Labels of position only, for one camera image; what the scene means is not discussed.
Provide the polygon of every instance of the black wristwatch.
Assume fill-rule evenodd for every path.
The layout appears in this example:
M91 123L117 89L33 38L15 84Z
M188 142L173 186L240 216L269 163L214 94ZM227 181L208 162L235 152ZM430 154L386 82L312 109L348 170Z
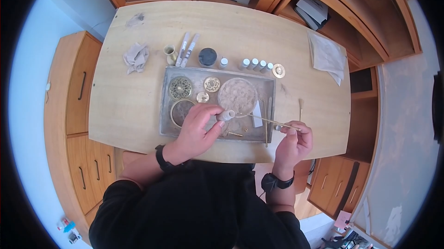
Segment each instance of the black wristwatch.
M164 144L160 144L157 147L155 147L156 159L160 165L160 169L162 169L165 172L165 174L169 174L169 173L184 169L186 167L186 164L188 163L188 161L178 164L178 165L172 165L170 162L165 161L165 159L163 158L163 148L164 147L165 147Z
M261 187L265 193L270 193L274 188L278 187L280 189L289 188L294 181L294 171L293 177L288 181L281 181L275 175L268 173L262 178Z

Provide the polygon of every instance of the wooden table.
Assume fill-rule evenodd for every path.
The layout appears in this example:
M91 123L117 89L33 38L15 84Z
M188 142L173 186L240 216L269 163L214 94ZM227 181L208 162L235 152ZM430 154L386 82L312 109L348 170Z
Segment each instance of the wooden table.
M132 27L127 21L142 13ZM313 68L302 25L240 6L201 1L161 1L118 9L97 62L89 109L89 138L130 151L148 153L172 138L158 134L162 82L167 65L164 46L180 47L186 31L201 36L187 66L198 67L198 52L211 47L229 60L228 71L238 71L244 58L280 63L286 76L277 79L274 118L299 119L313 129L313 151L307 159L343 154L350 125L348 66L338 86L324 71ZM126 74L123 54L138 42L147 43L150 56L142 73ZM217 141L197 157L224 163L269 163L284 134L274 131L272 143Z

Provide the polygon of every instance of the metal tray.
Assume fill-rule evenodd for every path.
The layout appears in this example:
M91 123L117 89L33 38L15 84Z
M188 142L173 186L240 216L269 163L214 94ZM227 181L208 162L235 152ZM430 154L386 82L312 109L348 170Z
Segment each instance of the metal tray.
M269 98L272 98L271 113L268 114L268 118L271 117L271 120L274 119L274 99L276 93L276 80L274 78L207 68L180 68L175 66L167 66L165 68L165 76L162 86L162 98L160 103L159 134L162 136L177 137L180 133L180 128L175 126L170 119L170 110L175 100L173 100L168 94L168 86L170 81L178 76L185 76L191 80L193 84L193 93L188 99L195 103L197 103L197 93L200 91L205 91L203 82L206 78L214 76L219 79L221 85L232 78L244 78L250 81L256 87L259 105L261 108L261 115L263 118L265 118L266 111L264 102L268 105ZM208 92L210 99L207 103L218 104L218 93L219 91L214 93ZM209 130L215 123L216 117L212 116L205 129ZM270 123L267 124L269 143L271 142L273 133L271 127L272 126ZM227 131L242 134L243 137L228 134L225 137L219 136L218 140L265 143L265 121L263 121L263 126L254 128L253 118L251 116L233 118L226 122L224 128L222 129L222 135L224 135L224 133Z

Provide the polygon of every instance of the right hand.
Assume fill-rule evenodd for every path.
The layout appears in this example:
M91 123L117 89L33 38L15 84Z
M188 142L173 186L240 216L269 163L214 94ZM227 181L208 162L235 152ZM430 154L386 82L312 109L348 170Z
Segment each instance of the right hand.
M311 128L300 121L291 121L286 123L286 125L298 127L301 131L287 127L281 128L281 133L287 136L284 137L276 148L273 174L278 178L280 178L280 175L283 178L291 178L294 166L303 160L313 148L313 133Z
M176 165L206 152L219 137L225 122L218 121L208 132L204 127L211 115L222 111L222 107L208 103L197 103L193 106L183 121L179 137L165 146L165 160L172 159L170 162Z

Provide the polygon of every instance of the black cable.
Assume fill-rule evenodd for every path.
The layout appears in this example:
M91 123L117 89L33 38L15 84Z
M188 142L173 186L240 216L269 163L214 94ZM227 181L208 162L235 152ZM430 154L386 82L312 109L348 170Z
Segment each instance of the black cable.
M311 166L311 168L310 168L310 171L308 172L308 175L311 175L311 174L313 173L313 171L314 171L314 166L316 166L316 159L314 159L314 162L313 162L313 164L312 164L312 166Z

